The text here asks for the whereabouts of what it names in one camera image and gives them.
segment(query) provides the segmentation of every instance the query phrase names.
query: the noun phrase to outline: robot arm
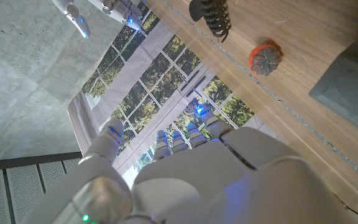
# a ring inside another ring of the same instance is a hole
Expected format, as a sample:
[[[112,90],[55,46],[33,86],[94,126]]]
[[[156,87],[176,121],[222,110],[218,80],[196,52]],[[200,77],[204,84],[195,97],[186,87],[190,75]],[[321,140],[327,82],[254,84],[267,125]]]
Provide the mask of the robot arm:
[[[87,39],[90,36],[90,28],[85,18],[80,15],[73,0],[52,0],[52,2],[66,15],[84,38]],[[139,30],[142,25],[142,12],[130,0],[89,0],[89,2],[108,16],[130,28]]]
[[[58,9],[74,24],[84,38],[91,34],[90,28],[85,18],[80,15],[78,8],[74,5],[73,0],[52,0]]]
[[[233,130],[197,108],[214,139],[196,126],[192,150],[159,131],[153,163],[131,191],[112,168],[123,126],[107,122],[78,166],[50,189],[25,223],[354,223],[310,166],[252,128]]]

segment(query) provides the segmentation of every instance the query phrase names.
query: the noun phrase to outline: wooden table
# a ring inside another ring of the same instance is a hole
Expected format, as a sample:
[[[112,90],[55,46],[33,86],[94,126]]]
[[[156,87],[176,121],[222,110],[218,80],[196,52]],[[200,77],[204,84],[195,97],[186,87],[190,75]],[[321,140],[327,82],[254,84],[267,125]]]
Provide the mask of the wooden table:
[[[358,212],[358,128],[308,95],[357,40],[358,1],[227,0],[232,28],[224,43],[204,19],[191,20],[189,3],[146,5]],[[248,56],[269,39],[281,46],[283,61],[268,77],[253,77]]]

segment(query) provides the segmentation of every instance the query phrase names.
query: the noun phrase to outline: orange object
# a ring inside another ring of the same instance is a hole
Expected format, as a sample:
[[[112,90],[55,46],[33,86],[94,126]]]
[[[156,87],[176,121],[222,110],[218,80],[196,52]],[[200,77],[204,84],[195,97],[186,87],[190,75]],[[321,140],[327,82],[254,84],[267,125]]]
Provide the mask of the orange object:
[[[277,47],[265,44],[256,47],[249,55],[248,63],[255,75],[269,75],[281,62],[281,52]]]

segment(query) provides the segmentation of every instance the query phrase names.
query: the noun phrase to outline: concrete ceiling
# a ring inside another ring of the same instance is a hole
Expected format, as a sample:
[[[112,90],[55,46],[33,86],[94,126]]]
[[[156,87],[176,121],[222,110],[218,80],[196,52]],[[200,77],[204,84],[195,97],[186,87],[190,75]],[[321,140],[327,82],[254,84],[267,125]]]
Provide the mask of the concrete ceiling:
[[[0,1],[0,159],[79,151],[67,106],[122,24],[76,1],[88,40],[51,1]]]

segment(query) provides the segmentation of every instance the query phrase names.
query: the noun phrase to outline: glass window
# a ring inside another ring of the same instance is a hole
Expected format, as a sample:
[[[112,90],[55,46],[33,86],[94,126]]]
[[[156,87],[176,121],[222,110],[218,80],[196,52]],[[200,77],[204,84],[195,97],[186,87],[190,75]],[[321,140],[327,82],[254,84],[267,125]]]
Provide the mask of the glass window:
[[[217,106],[232,93],[232,91],[218,77],[214,77],[206,85],[203,91]]]
[[[212,137],[211,137],[211,135],[210,135],[210,133],[208,131],[208,128],[206,128],[205,126],[200,129],[200,133],[203,134],[207,140],[212,139]]]
[[[135,131],[139,133],[158,110],[159,107],[154,103],[153,99],[148,96],[129,118]]]
[[[162,77],[158,85],[154,88],[152,94],[155,99],[163,105],[180,86],[182,81],[181,73],[175,67],[172,67],[164,77]]]
[[[198,104],[198,100],[194,98],[183,110],[183,112],[174,120],[175,125],[178,126],[179,130],[187,139],[189,138],[186,129],[187,126],[190,123],[193,123],[198,128],[203,123],[198,114],[196,114]]]
[[[124,123],[124,134],[121,137],[122,144],[119,146],[117,156],[120,155],[120,153],[123,152],[125,147],[132,141],[132,139],[135,138],[135,133],[129,126],[128,122]]]
[[[139,164],[135,164],[134,168],[138,172],[140,172],[146,165],[152,163],[151,159],[147,155],[147,152],[143,153],[143,155],[137,160],[137,162]]]
[[[121,122],[125,121],[124,116],[122,115],[121,111],[119,110],[118,106],[116,109],[111,113],[110,118],[118,118]]]
[[[210,109],[212,112],[214,111],[214,106],[212,106],[212,104],[203,96],[196,96],[196,99],[198,100],[199,104],[204,104],[207,106],[208,109]]]
[[[98,70],[94,71],[93,75],[91,76],[91,78],[89,78],[89,80],[84,84],[84,86],[82,87],[82,92],[84,94],[90,94],[92,87],[96,81],[96,79],[98,79],[99,77],[99,73]]]
[[[146,16],[147,12],[149,11],[148,7],[141,1],[137,7],[142,11],[142,18]]]
[[[186,49],[183,55],[177,60],[177,65],[189,75],[201,60],[189,49]]]
[[[150,156],[154,155],[156,145],[157,145],[157,141],[154,141],[153,144],[151,144],[151,146],[147,150],[149,152]]]
[[[218,118],[220,118],[222,121],[224,121],[226,124],[232,126],[231,123],[230,123],[226,118],[224,118],[224,116],[223,116],[220,112],[216,112],[215,115],[216,115]]]
[[[149,153],[149,155],[153,158],[154,152],[153,152],[153,150],[152,150],[151,148],[149,148],[149,149],[147,150],[147,153]]]
[[[168,139],[168,144],[170,149],[172,149],[172,134],[173,132],[176,131],[175,127],[171,124],[170,126],[168,126],[165,130],[165,134],[167,134],[167,139]]]
[[[142,101],[143,97],[147,94],[147,91],[143,88],[142,84],[136,82],[135,85],[129,90],[129,93],[125,96],[122,102],[119,104],[122,111],[126,116],[135,109],[135,107]]]
[[[106,86],[104,86],[103,82],[98,79],[90,92],[90,95],[92,97],[97,97],[103,95],[103,93],[106,91]]]
[[[170,65],[169,60],[163,55],[158,54],[157,57],[153,60],[150,67],[143,73],[141,80],[144,85],[151,90],[158,79],[167,71]]]
[[[142,25],[142,30],[148,35],[159,21],[160,19],[153,12],[150,12]]]
[[[99,72],[103,73],[104,70],[114,61],[117,56],[118,53],[116,52],[116,50],[110,46],[109,50],[106,52],[98,66]]]
[[[132,54],[135,52],[136,48],[143,42],[146,37],[141,33],[137,32],[128,46],[121,52],[122,57],[127,61]]]
[[[233,96],[222,111],[238,126],[245,124],[254,113],[237,96]]]
[[[123,68],[124,62],[118,57],[103,73],[102,79],[107,86],[117,77],[119,71]]]
[[[171,40],[162,49],[173,61],[178,57],[180,52],[186,47],[177,36],[173,36]]]
[[[117,35],[116,39],[114,39],[114,42],[112,43],[113,46],[115,46],[118,51],[121,51],[132,35],[134,35],[135,31],[136,30],[130,28],[129,26],[124,26]]]

